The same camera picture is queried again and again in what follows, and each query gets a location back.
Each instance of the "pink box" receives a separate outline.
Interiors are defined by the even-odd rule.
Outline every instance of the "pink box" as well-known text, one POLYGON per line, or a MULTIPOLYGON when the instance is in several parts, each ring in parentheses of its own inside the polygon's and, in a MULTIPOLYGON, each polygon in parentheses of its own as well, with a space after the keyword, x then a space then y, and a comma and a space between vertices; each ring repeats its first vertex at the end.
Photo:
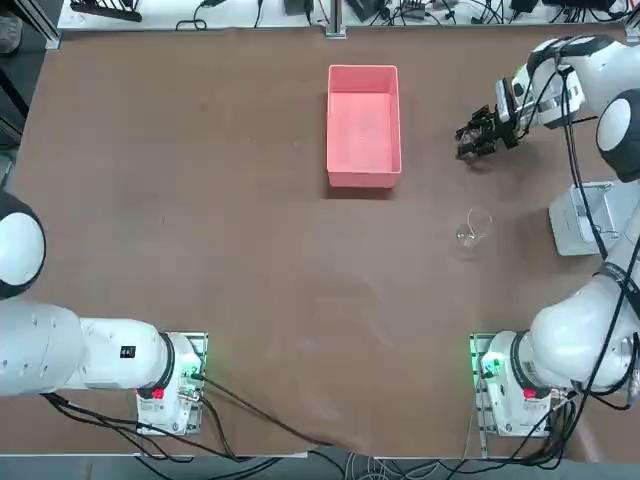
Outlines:
POLYGON ((398 69, 331 65, 327 173, 332 187, 391 188, 402 170, 398 69))

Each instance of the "brown table surface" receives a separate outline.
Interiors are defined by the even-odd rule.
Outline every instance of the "brown table surface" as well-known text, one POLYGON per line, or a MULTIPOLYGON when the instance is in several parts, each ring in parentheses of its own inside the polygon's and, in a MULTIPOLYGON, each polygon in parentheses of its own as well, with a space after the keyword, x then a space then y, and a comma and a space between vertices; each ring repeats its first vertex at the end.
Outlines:
MULTIPOLYGON (((68 39, 47 54, 14 182, 49 242, 28 296, 207 331, 210 376, 352 451, 459 456, 469 334, 528 327, 598 261, 555 251, 547 207, 570 183, 561 132, 535 130, 481 171, 454 158, 453 133, 538 43, 593 31, 622 34, 594 25, 352 29, 346 41, 302 30, 68 39), (327 188, 335 63, 398 66, 404 165, 387 197, 327 188), (495 228, 468 258, 455 231, 474 205, 495 228)), ((594 131, 577 127, 585 180, 612 176, 594 131)), ((130 393, 70 396, 133 415, 130 393)), ((212 398, 238 452, 308 447, 212 398)), ((132 451, 35 396, 3 399, 0 411, 2 452, 132 451)), ((639 417, 589 406, 572 457, 636 461, 639 417)), ((208 420, 200 438, 219 446, 208 420)), ((490 453, 517 443, 492 440, 490 453)), ((475 428, 471 444, 478 455, 475 428)))

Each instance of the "wire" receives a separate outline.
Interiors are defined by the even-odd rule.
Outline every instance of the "wire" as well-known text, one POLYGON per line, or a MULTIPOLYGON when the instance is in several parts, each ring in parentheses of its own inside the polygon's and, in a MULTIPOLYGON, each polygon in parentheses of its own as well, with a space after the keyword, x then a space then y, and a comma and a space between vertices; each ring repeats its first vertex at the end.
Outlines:
POLYGON ((578 123, 590 122, 591 120, 597 120, 597 118, 598 117, 596 115, 592 115, 590 117, 581 118, 580 120, 573 120, 571 123, 573 123, 574 125, 577 125, 578 123))
MULTIPOLYGON (((526 443, 529 441, 529 439, 531 438, 533 433, 538 429, 538 427, 540 427, 544 422, 546 422, 547 419, 553 413, 555 413, 557 410, 559 410, 560 408, 563 408, 563 409, 566 408, 566 404, 567 403, 572 403, 571 402, 571 398, 573 398, 573 396, 568 397, 567 400, 565 400, 563 403, 557 405, 556 407, 550 409, 547 413, 545 413, 542 416, 542 418, 531 428, 531 430, 529 431, 527 436, 523 439, 522 443, 520 443, 520 446, 516 449, 515 452, 513 452, 511 454, 511 456, 509 458, 507 458, 507 459, 489 459, 489 460, 486 460, 486 461, 492 462, 492 463, 499 463, 499 465, 493 465, 493 466, 489 466, 489 467, 485 467, 485 468, 482 468, 482 469, 479 469, 479 470, 473 470, 473 471, 460 471, 460 468, 462 466, 464 466, 464 464, 467 463, 467 461, 468 461, 468 459, 466 459, 466 458, 463 459, 454 468, 450 468, 450 467, 448 467, 447 465, 445 465, 442 462, 439 462, 440 465, 442 465, 442 467, 444 467, 446 470, 448 470, 450 472, 450 475, 449 475, 448 478, 451 478, 456 473, 463 474, 463 475, 472 475, 472 474, 476 474, 476 473, 483 473, 483 472, 489 472, 489 471, 492 471, 492 470, 498 470, 500 468, 505 467, 506 465, 537 466, 539 464, 547 463, 549 460, 551 460, 553 458, 553 456, 551 458, 547 458, 547 457, 549 457, 549 455, 547 454, 546 451, 534 452, 533 454, 528 455, 526 457, 523 457, 521 459, 516 459, 516 457, 520 453, 520 451, 524 448, 526 443)), ((561 435, 560 435, 561 439, 564 439, 564 436, 563 436, 564 431, 566 431, 566 428, 563 428, 563 431, 561 432, 561 435)))
POLYGON ((325 21, 327 23, 331 23, 331 20, 329 20, 329 17, 327 16, 327 12, 324 9, 324 5, 322 4, 322 0, 318 0, 318 5, 320 5, 320 10, 322 10, 322 16, 324 17, 325 21))
POLYGON ((566 5, 563 5, 560 8, 560 11, 558 12, 558 14, 555 17, 553 17, 553 19, 549 23, 554 23, 558 18, 560 18, 560 15, 562 15, 562 13, 564 12, 565 8, 566 8, 566 5))
POLYGON ((205 397, 200 397, 200 402, 207 408, 207 410, 209 410, 209 412, 213 416, 213 421, 216 424, 216 428, 218 430, 218 436, 220 437, 220 443, 222 443, 222 448, 224 449, 225 453, 229 456, 229 458, 235 460, 236 462, 243 461, 243 459, 240 459, 236 456, 236 454, 233 452, 233 450, 229 446, 227 437, 224 434, 224 429, 222 428, 222 420, 220 419, 220 415, 218 414, 218 411, 214 408, 211 402, 207 400, 205 397))
POLYGON ((598 246, 598 251, 600 252, 600 256, 602 256, 602 259, 604 260, 607 258, 607 255, 608 255, 607 249, 604 246, 604 242, 602 241, 600 232, 598 232, 598 229, 596 228, 595 223, 593 221, 593 216, 591 215, 591 208, 589 207, 589 202, 587 201, 587 194, 584 191, 582 175, 580 173, 580 167, 578 165, 578 155, 576 153, 575 139, 573 137, 573 123, 571 120, 571 109, 570 109, 571 107, 569 104, 569 89, 567 85, 568 73, 566 71, 559 72, 559 73, 560 73, 560 76, 562 77, 562 94, 560 98, 561 114, 562 114, 562 117, 565 119, 565 125, 563 127, 563 130, 565 134, 565 140, 567 142, 567 147, 569 149, 568 150, 569 165, 572 170, 573 183, 574 183, 574 186, 580 190, 580 196, 582 197, 582 203, 583 203, 585 215, 587 217, 587 220, 589 221, 589 226, 591 227, 591 232, 593 233, 593 237, 595 239, 596 245, 598 246))
POLYGON ((163 450, 158 445, 158 443, 155 440, 153 440, 151 438, 148 438, 146 435, 144 435, 144 434, 142 434, 140 432, 137 432, 137 431, 135 431, 133 429, 130 429, 130 428, 127 428, 127 427, 119 427, 119 426, 113 425, 113 424, 111 424, 111 423, 109 423, 108 421, 105 421, 105 420, 94 421, 94 420, 89 420, 89 419, 86 419, 86 418, 78 417, 77 415, 73 415, 72 413, 69 413, 69 412, 65 411, 63 409, 63 407, 61 405, 59 405, 58 403, 56 403, 55 401, 49 400, 48 398, 47 398, 47 400, 49 401, 51 406, 53 406, 53 408, 55 408, 58 412, 60 412, 65 417, 68 417, 68 418, 70 418, 70 419, 72 419, 74 421, 77 421, 79 423, 85 423, 85 424, 88 424, 88 425, 95 425, 95 426, 100 427, 100 428, 109 428, 109 429, 114 430, 115 432, 117 432, 118 434, 123 436, 123 438, 125 438, 129 443, 135 445, 138 448, 138 450, 140 450, 144 455, 147 455, 150 458, 153 458, 155 460, 170 460, 170 461, 172 461, 174 463, 191 463, 193 461, 193 457, 191 457, 190 459, 181 459, 181 458, 175 458, 175 457, 169 455, 165 450, 163 450), (128 436, 124 435, 124 433, 122 433, 122 432, 127 432, 127 433, 130 433, 132 435, 136 435, 137 437, 140 437, 140 438, 142 438, 144 440, 147 440, 149 443, 151 443, 161 453, 162 456, 157 457, 156 455, 150 453, 142 445, 140 445, 135 440, 129 438, 128 436))
POLYGON ((444 27, 444 25, 442 25, 442 23, 440 23, 440 20, 438 20, 434 15, 431 15, 429 12, 426 12, 426 17, 432 18, 433 20, 435 20, 435 22, 440 26, 440 27, 444 27))
POLYGON ((200 31, 200 30, 206 30, 208 28, 207 22, 205 22, 204 20, 202 20, 201 18, 196 18, 198 15, 198 11, 201 8, 204 8, 206 6, 208 0, 204 0, 203 2, 200 3, 200 5, 198 5, 196 7, 196 9, 193 11, 193 19, 192 20, 180 20, 178 23, 176 23, 176 29, 175 31, 179 31, 180 27, 183 25, 193 25, 193 27, 200 31))
MULTIPOLYGON (((529 115, 529 120, 527 120, 527 125, 524 127, 524 130, 522 131, 522 134, 518 137, 518 140, 522 140, 529 133, 529 127, 531 127, 531 123, 533 122, 533 118, 536 115, 536 111, 538 110, 538 106, 540 105, 540 102, 542 101, 542 97, 545 94, 545 92, 547 91, 547 88, 549 88, 549 85, 551 84, 551 80, 553 80, 553 77, 555 77, 555 76, 556 76, 555 72, 552 73, 551 75, 549 75, 549 78, 547 79, 547 83, 545 83, 544 87, 542 87, 542 91, 538 95, 538 98, 536 99, 536 103, 533 105, 533 108, 531 109, 531 115, 529 115)), ((529 85, 527 86, 527 93, 529 92, 529 87, 531 87, 532 83, 533 83, 533 74, 531 75, 531 78, 529 79, 529 85)), ((526 99, 527 99, 527 94, 525 94, 525 98, 522 101, 522 108, 520 109, 520 115, 518 115, 518 123, 520 123, 520 117, 522 116, 522 112, 524 111, 524 106, 526 104, 526 99)))
POLYGON ((634 333, 633 334, 633 352, 631 353, 631 362, 629 363, 629 367, 627 368, 627 371, 625 372, 624 377, 622 377, 619 382, 615 383, 605 391, 591 392, 591 396, 605 397, 607 395, 611 395, 612 393, 615 393, 618 390, 620 390, 623 387, 623 385, 631 378, 631 375, 633 375, 633 370, 635 370, 635 364, 636 364, 636 361, 638 360, 639 354, 640 354, 640 338, 638 337, 637 333, 634 333))
POLYGON ((498 15, 498 13, 493 8, 491 8, 489 6, 489 0, 487 0, 486 3, 481 3, 478 0, 465 0, 465 1, 475 3, 477 5, 480 5, 481 7, 485 7, 487 10, 489 10, 489 12, 491 12, 491 18, 495 18, 496 19, 496 23, 504 23, 504 22, 498 22, 498 19, 500 18, 500 15, 498 15))
POLYGON ((447 2, 447 0, 442 0, 442 4, 444 5, 444 7, 449 12, 449 18, 451 18, 451 20, 453 20, 453 24, 457 25, 458 22, 456 22, 456 12, 451 10, 451 7, 449 6, 449 3, 447 2))
POLYGON ((369 24, 369 26, 372 26, 374 23, 376 23, 376 20, 378 19, 379 16, 380 16, 380 10, 378 10, 378 13, 376 13, 376 16, 373 17, 373 20, 371 20, 371 23, 369 24))
POLYGON ((262 2, 263 0, 258 0, 258 14, 256 15, 256 21, 253 24, 253 28, 258 28, 258 23, 260 23, 260 15, 262 14, 262 2))
POLYGON ((402 25, 407 26, 407 22, 404 20, 404 11, 402 10, 402 6, 397 7, 397 11, 400 14, 400 19, 402 20, 402 25))
POLYGON ((194 375, 191 376, 191 378, 194 378, 196 380, 202 380, 203 382, 208 383, 212 387, 216 388, 217 390, 220 390, 221 392, 223 392, 226 395, 230 396, 231 398, 233 398, 237 402, 241 403, 242 405, 247 407, 249 410, 251 410, 256 415, 258 415, 258 416, 270 421, 271 423, 276 424, 277 426, 279 426, 283 430, 286 430, 290 434, 292 434, 292 435, 294 435, 294 436, 296 436, 296 437, 298 437, 298 438, 300 438, 300 439, 302 439, 302 440, 304 440, 306 442, 314 443, 316 445, 321 445, 323 447, 331 447, 331 446, 333 446, 332 443, 325 442, 324 440, 318 440, 316 438, 310 437, 309 435, 305 435, 304 433, 299 432, 295 428, 290 427, 289 425, 287 425, 286 423, 283 423, 282 421, 278 420, 277 418, 273 417, 272 415, 269 415, 268 413, 265 413, 264 411, 260 410, 258 407, 252 405, 248 401, 246 401, 243 398, 241 398, 240 396, 236 395, 235 393, 233 393, 228 388, 220 385, 219 383, 214 382, 213 380, 211 380, 209 378, 206 378, 203 375, 194 374, 194 375))
POLYGON ((597 401, 599 401, 600 403, 605 404, 607 407, 613 408, 614 410, 618 410, 620 412, 627 411, 632 407, 632 405, 630 403, 627 403, 625 405, 614 405, 613 403, 608 402, 604 398, 600 398, 600 397, 593 397, 593 398, 596 399, 597 401))
POLYGON ((400 466, 395 462, 395 461, 391 461, 389 463, 391 463, 391 465, 394 466, 395 470, 391 467, 389 467, 389 465, 387 465, 385 462, 383 462, 382 460, 376 460, 378 463, 384 465, 384 467, 386 469, 389 470, 389 472, 393 473, 394 475, 397 475, 399 477, 402 477, 404 479, 407 480, 422 480, 424 478, 429 477, 430 475, 432 475, 440 466, 438 464, 437 460, 431 460, 427 463, 423 463, 420 465, 417 465, 415 467, 411 467, 409 470, 407 471, 403 471, 400 466), (425 472, 423 474, 418 474, 417 472, 421 471, 421 470, 425 470, 427 468, 431 468, 431 470, 429 470, 428 472, 425 472))
MULTIPOLYGON (((170 432, 168 430, 164 430, 162 428, 158 428, 154 425, 150 425, 148 423, 142 423, 142 422, 138 422, 136 420, 126 420, 126 419, 122 419, 122 418, 113 418, 113 417, 109 417, 107 415, 102 415, 100 413, 94 412, 92 410, 86 409, 86 408, 82 408, 79 407, 77 405, 72 404, 71 402, 69 402, 67 399, 65 399, 64 397, 61 397, 58 394, 43 394, 42 395, 45 399, 47 399, 47 401, 55 408, 57 407, 61 407, 64 408, 66 410, 71 410, 77 413, 80 413, 82 415, 86 415, 89 417, 92 417, 94 419, 96 419, 97 421, 92 421, 92 420, 88 420, 88 419, 84 419, 84 418, 73 418, 69 412, 64 412, 64 414, 66 414, 65 416, 68 416, 70 418, 73 418, 76 421, 79 421, 81 423, 88 423, 91 425, 101 425, 100 421, 106 421, 107 423, 110 424, 123 424, 123 425, 130 425, 135 427, 136 429, 140 429, 140 428, 144 428, 147 430, 152 430, 158 433, 162 433, 168 437, 171 437, 174 440, 177 440, 178 442, 184 443, 186 445, 195 447, 195 448, 199 448, 200 450, 203 450, 207 453, 212 453, 214 455, 218 455, 220 457, 224 457, 224 458, 229 458, 225 453, 223 452, 219 452, 217 450, 214 450, 213 448, 207 447, 206 445, 203 445, 201 443, 198 442, 193 442, 191 440, 188 440, 184 437, 181 437, 179 435, 174 434, 173 432, 170 432)), ((120 425, 114 425, 114 427, 117 427, 119 429, 121 429, 122 427, 120 425)), ((150 438, 148 438, 148 436, 145 436, 145 439, 148 441, 152 441, 150 438)))
POLYGON ((338 462, 336 462, 333 458, 331 458, 329 455, 325 455, 324 453, 322 453, 322 452, 318 452, 317 450, 311 450, 311 451, 309 451, 309 454, 311 454, 311 455, 316 455, 316 456, 318 456, 318 457, 322 457, 322 458, 324 458, 327 462, 329 462, 330 464, 332 464, 333 466, 335 466, 338 470, 340 470, 340 473, 341 473, 342 475, 345 475, 345 474, 346 474, 345 469, 344 469, 344 468, 342 468, 342 467, 340 466, 340 464, 339 464, 338 462))

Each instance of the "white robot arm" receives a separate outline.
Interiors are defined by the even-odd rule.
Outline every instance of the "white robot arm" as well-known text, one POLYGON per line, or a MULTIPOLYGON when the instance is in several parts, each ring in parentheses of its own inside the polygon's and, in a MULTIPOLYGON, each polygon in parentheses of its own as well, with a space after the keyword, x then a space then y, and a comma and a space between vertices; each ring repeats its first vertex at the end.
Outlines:
POLYGON ((199 382, 191 374, 203 373, 203 362, 185 335, 12 298, 36 281, 45 252, 38 217, 0 192, 0 396, 134 389, 140 423, 174 434, 193 429, 199 382))
MULTIPOLYGON (((513 148, 531 127, 562 126, 586 104, 600 116, 596 143, 601 156, 623 182, 640 178, 640 48, 600 35, 549 40, 532 51, 511 86, 505 79, 497 82, 496 94, 494 113, 483 107, 456 132, 460 158, 473 162, 492 153, 499 139, 513 148), (563 92, 563 76, 568 93, 563 92)), ((583 288, 540 311, 530 330, 494 337, 481 364, 499 434, 528 435, 549 411, 552 389, 587 384, 639 235, 637 209, 599 272, 583 288)), ((631 280, 628 288, 633 294, 640 268, 633 270, 631 280)), ((624 300, 594 391, 619 385, 636 368, 633 335, 640 332, 640 307, 633 297, 624 300)))

